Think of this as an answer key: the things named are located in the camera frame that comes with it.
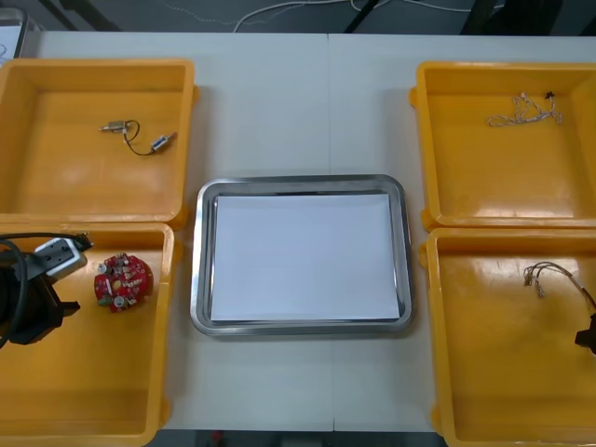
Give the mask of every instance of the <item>stainless steel tray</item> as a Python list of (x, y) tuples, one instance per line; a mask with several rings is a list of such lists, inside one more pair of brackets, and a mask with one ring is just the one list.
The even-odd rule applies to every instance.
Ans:
[[(211, 320), (218, 197), (363, 194), (387, 194), (389, 199), (399, 318), (292, 321)], [(413, 281), (410, 257), (410, 234), (403, 188), (391, 177), (385, 175), (329, 175), (216, 180), (203, 186), (198, 194), (196, 204), (191, 318), (195, 326), (207, 335), (400, 332), (409, 326), (413, 317)]]

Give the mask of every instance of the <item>sheet of paper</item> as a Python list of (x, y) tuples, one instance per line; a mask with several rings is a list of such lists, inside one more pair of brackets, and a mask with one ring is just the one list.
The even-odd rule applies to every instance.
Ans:
[(387, 195), (219, 197), (212, 320), (399, 315)]
[(0, 66), (14, 57), (19, 34), (20, 26), (0, 26)]

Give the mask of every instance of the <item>table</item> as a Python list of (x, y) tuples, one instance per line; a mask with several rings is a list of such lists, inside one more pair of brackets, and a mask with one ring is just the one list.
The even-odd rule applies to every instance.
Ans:
[(192, 231), (169, 334), (166, 428), (430, 431), (434, 400), (415, 116), (426, 60), (596, 61), (596, 38), (45, 33), (43, 58), (186, 58), (201, 99), (186, 200), (217, 177), (385, 173), (406, 191), (417, 316), (405, 335), (215, 340), (189, 318)]

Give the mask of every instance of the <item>yellow plastic bin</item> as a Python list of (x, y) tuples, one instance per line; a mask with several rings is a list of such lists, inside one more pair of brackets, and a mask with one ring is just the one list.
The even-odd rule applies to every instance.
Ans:
[[(562, 123), (493, 128), (525, 92)], [(411, 92), (427, 229), (596, 225), (596, 64), (425, 62)]]
[[(0, 234), (22, 231), (0, 224)], [(88, 232), (88, 264), (57, 282), (81, 308), (33, 345), (0, 350), (0, 445), (144, 445), (169, 417), (164, 397), (172, 270), (180, 257), (162, 223), (32, 225), (27, 231)], [(32, 250), (47, 239), (15, 239)], [(117, 314), (97, 305), (97, 266), (119, 253), (149, 265), (153, 291)]]
[[(14, 60), (0, 70), (0, 223), (183, 224), (198, 90), (180, 60)], [(134, 155), (110, 121), (137, 120)]]
[(450, 447), (587, 445), (596, 440), (596, 358), (575, 345), (594, 309), (552, 261), (596, 292), (596, 230), (452, 229), (428, 236), (437, 408)]

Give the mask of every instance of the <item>red circuit board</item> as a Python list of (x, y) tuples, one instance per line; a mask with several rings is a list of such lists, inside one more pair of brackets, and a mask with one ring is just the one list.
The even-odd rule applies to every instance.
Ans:
[(95, 296), (99, 305), (122, 312), (143, 301), (152, 276), (149, 267), (136, 256), (120, 253), (100, 264), (95, 277)]

